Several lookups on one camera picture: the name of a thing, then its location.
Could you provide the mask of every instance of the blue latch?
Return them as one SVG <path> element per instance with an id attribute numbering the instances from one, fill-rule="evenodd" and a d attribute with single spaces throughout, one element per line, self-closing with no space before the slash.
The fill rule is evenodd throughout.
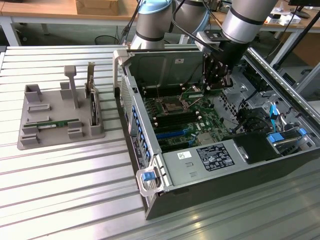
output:
<path id="1" fill-rule="evenodd" d="M 142 180 L 144 182 L 150 181 L 150 180 L 155 180 L 156 179 L 156 175 L 153 171 L 151 172 L 145 172 L 142 174 Z"/>
<path id="2" fill-rule="evenodd" d="M 150 156 L 150 152 L 148 150 L 145 152 L 145 155 L 146 155 L 146 160 L 149 161 L 151 156 Z"/>
<path id="3" fill-rule="evenodd" d="M 275 104 L 272 104 L 270 106 L 270 120 L 274 129 L 274 132 L 276 132 L 276 120 L 278 118 L 278 111 L 277 111 L 277 106 Z"/>
<path id="4" fill-rule="evenodd" d="M 307 134 L 307 131 L 306 131 L 304 128 L 300 128 L 300 129 L 299 129 L 299 133 L 300 133 L 301 135 L 306 135 L 306 134 Z"/>
<path id="5" fill-rule="evenodd" d="M 284 137 L 279 132 L 275 132 L 275 133 L 271 133 L 268 136 L 268 139 L 270 140 L 271 143 L 275 143 L 275 142 L 284 140 Z"/>

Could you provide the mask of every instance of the aluminum extrusion table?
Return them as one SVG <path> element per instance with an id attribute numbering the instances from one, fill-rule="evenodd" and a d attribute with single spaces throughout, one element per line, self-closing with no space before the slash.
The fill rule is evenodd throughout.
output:
<path id="1" fill-rule="evenodd" d="M 1 240 L 320 236 L 318 161 L 276 181 L 146 221 L 112 93 L 112 55 L 119 48 L 8 47 L 0 54 Z M 43 91 L 58 89 L 60 81 L 67 81 L 63 66 L 76 65 L 75 82 L 81 87 L 89 61 L 97 63 L 94 76 L 105 138 L 18 150 L 25 84 L 37 83 Z"/>

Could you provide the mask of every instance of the black cable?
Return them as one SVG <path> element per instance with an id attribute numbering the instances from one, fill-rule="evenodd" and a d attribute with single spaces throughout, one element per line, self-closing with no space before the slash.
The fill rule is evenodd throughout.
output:
<path id="1" fill-rule="evenodd" d="M 238 112 L 240 110 L 241 104 L 244 104 L 246 101 L 250 100 L 256 93 L 258 92 L 258 90 L 254 90 L 254 92 L 248 96 L 245 100 L 242 100 L 238 106 Z"/>
<path id="2" fill-rule="evenodd" d="M 292 14 L 292 17 L 291 17 L 288 25 L 285 27 L 283 33 L 285 33 L 287 31 L 289 25 L 291 24 L 292 20 L 294 19 L 294 16 L 295 16 L 295 14 L 296 14 L 296 12 L 298 10 L 298 7 L 299 6 L 296 6 L 296 8 L 295 8 L 295 10 L 294 10 L 294 12 Z M 280 47 L 280 45 L 281 45 L 281 41 L 279 43 L 274 44 L 273 47 L 270 49 L 269 53 L 264 57 L 264 59 L 267 59 L 270 55 L 272 55 Z"/>
<path id="3" fill-rule="evenodd" d="M 267 123 L 266 120 L 264 120 L 263 118 L 258 117 L 258 116 L 251 116 L 248 119 L 246 119 L 244 122 L 240 123 L 238 126 L 233 128 L 232 132 L 235 133 L 239 128 L 241 128 L 245 123 L 247 123 L 251 119 L 258 119 L 258 120 L 262 121 L 268 127 L 268 129 L 270 129 L 269 123 Z"/>
<path id="4" fill-rule="evenodd" d="M 188 80 L 187 80 L 183 85 L 186 85 L 187 83 L 189 83 L 189 82 L 191 81 L 191 79 L 193 78 L 195 72 L 197 71 L 197 69 L 198 69 L 200 66 L 202 66 L 202 62 L 199 63 L 199 64 L 196 66 L 196 68 L 193 70 L 191 76 L 188 78 Z"/>
<path id="5" fill-rule="evenodd" d="M 210 13 L 210 15 L 213 17 L 213 19 L 215 20 L 216 24 L 219 26 L 220 29 L 222 29 L 222 24 L 221 22 L 218 20 L 218 18 L 216 18 L 216 16 L 212 13 L 210 7 L 208 6 L 208 3 L 205 0 L 202 0 L 204 7 L 206 8 L 206 10 Z"/>
<path id="6" fill-rule="evenodd" d="M 294 109 L 292 106 L 291 106 L 291 107 L 289 107 L 289 110 L 285 113 L 285 115 L 287 115 L 287 114 L 291 113 L 291 110 L 292 110 L 292 109 Z"/>
<path id="7" fill-rule="evenodd" d="M 137 15 L 138 12 L 139 12 L 141 3 L 142 3 L 142 0 L 139 0 L 138 4 L 137 4 L 137 6 L 136 6 L 136 8 L 135 8 L 135 10 L 134 10 L 134 13 L 133 13 L 133 15 L 132 15 L 132 18 L 131 18 L 131 20 L 130 20 L 131 22 L 129 22 L 128 31 L 126 32 L 126 35 L 125 35 L 125 39 L 124 39 L 125 41 L 127 41 L 127 39 L 128 39 L 128 35 L 129 35 L 129 32 L 130 32 L 131 26 L 132 26 L 132 24 L 133 24 L 134 21 L 135 21 L 136 15 Z"/>
<path id="8" fill-rule="evenodd" d="M 193 39 L 194 41 L 197 41 L 198 43 L 202 44 L 204 47 L 206 47 L 207 49 L 211 50 L 212 52 L 217 52 L 218 49 L 214 48 L 213 46 L 210 46 L 209 44 L 207 44 L 206 42 L 202 41 L 201 39 L 197 38 L 196 36 L 194 36 L 192 33 L 188 32 L 187 30 L 184 30 L 181 26 L 179 26 L 177 24 L 177 22 L 175 21 L 176 18 L 176 14 L 179 11 L 179 9 L 181 8 L 182 4 L 185 3 L 186 0 L 182 0 L 180 2 L 180 4 L 178 5 L 178 7 L 174 10 L 174 12 L 172 13 L 172 19 L 171 22 L 173 25 L 175 25 L 178 29 L 180 29 L 180 31 L 182 31 L 185 35 L 187 35 L 188 37 L 190 37 L 191 39 Z"/>
<path id="9" fill-rule="evenodd" d="M 94 39 L 94 43 L 95 43 L 95 45 L 99 45 L 98 43 L 97 43 L 97 39 L 98 38 L 100 38 L 100 37 L 109 37 L 109 38 L 113 38 L 114 39 L 114 41 L 118 41 L 119 42 L 119 40 L 116 38 L 116 37 L 114 37 L 114 36 L 111 36 L 111 35 L 100 35 L 100 36 L 97 36 L 95 39 Z"/>
<path id="10" fill-rule="evenodd" d="M 135 21 L 135 18 L 136 18 L 136 15 L 137 15 L 138 11 L 139 11 L 141 2 L 142 2 L 142 0 L 137 1 L 137 5 L 136 5 L 136 8 L 135 8 L 135 10 L 134 10 L 134 12 L 132 14 L 132 17 L 130 18 L 128 24 L 122 30 L 121 38 L 119 39 L 119 43 L 120 44 L 122 43 L 122 40 L 124 39 L 124 37 L 125 37 L 125 41 L 128 39 L 128 35 L 129 35 L 129 32 L 130 32 L 131 26 L 132 26 L 133 22 Z"/>
<path id="11" fill-rule="evenodd" d="M 118 26 L 116 26 L 114 38 L 114 44 L 116 44 L 116 39 L 118 40 L 117 44 L 119 44 Z"/>
<path id="12" fill-rule="evenodd" d="M 284 125 L 282 124 L 282 119 L 281 116 L 285 116 L 285 114 L 282 112 L 279 114 L 278 119 L 279 119 L 279 125 L 280 125 L 280 132 L 284 131 Z"/>

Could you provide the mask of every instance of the gray plastic slot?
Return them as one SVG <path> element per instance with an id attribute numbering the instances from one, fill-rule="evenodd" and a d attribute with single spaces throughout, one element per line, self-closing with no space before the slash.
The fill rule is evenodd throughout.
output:
<path id="1" fill-rule="evenodd" d="M 22 145 L 28 145 L 28 144 L 38 144 L 38 137 L 37 134 L 28 134 L 20 137 L 20 142 Z"/>
<path id="2" fill-rule="evenodd" d="M 70 83 L 69 82 L 60 82 L 61 90 L 67 90 L 70 89 Z"/>
<path id="3" fill-rule="evenodd" d="M 39 132 L 39 129 L 37 126 L 26 126 L 22 128 L 22 131 L 24 134 L 36 134 Z"/>
<path id="4" fill-rule="evenodd" d="M 81 121 L 69 121 L 68 122 L 68 128 L 75 129 L 75 128 L 81 128 L 82 122 Z"/>
<path id="5" fill-rule="evenodd" d="M 50 111 L 50 104 L 40 104 L 40 105 L 28 106 L 27 111 L 30 114 Z"/>
<path id="6" fill-rule="evenodd" d="M 25 85 L 24 95 L 28 103 L 41 102 L 41 91 L 38 84 Z"/>
<path id="7" fill-rule="evenodd" d="M 68 136 L 70 139 L 82 138 L 84 133 L 82 132 L 82 127 L 68 129 Z"/>
<path id="8" fill-rule="evenodd" d="M 94 135 L 99 135 L 102 133 L 102 127 L 101 127 L 101 123 L 99 123 L 99 125 L 96 125 L 96 126 L 92 126 L 92 120 L 90 119 L 89 120 L 89 128 L 90 128 L 90 133 L 92 136 Z"/>
<path id="9" fill-rule="evenodd" d="M 32 124 L 32 123 L 41 123 L 41 122 L 49 122 L 50 117 L 49 116 L 35 116 L 31 118 L 27 118 L 26 123 Z"/>
<path id="10" fill-rule="evenodd" d="M 60 94 L 61 94 L 61 98 L 62 100 L 65 100 L 65 99 L 72 99 L 72 92 L 71 92 L 71 89 L 63 89 L 63 90 L 60 90 Z"/>

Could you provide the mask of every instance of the desk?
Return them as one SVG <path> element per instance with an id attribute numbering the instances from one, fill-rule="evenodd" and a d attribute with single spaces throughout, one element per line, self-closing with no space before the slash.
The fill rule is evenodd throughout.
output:
<path id="1" fill-rule="evenodd" d="M 137 6 L 135 0 L 120 0 L 118 16 L 78 15 L 75 0 L 24 0 L 4 2 L 0 24 L 10 46 L 20 46 L 14 23 L 125 26 Z"/>
<path id="2" fill-rule="evenodd" d="M 0 54 L 2 240 L 305 240 L 319 236 L 318 160 L 283 178 L 146 221 L 113 96 L 112 53 L 121 48 L 23 46 L 8 47 Z M 61 81 L 68 81 L 64 65 L 75 65 L 75 84 L 81 88 L 92 61 L 105 137 L 18 150 L 25 84 L 38 84 L 42 91 L 58 90 Z"/>

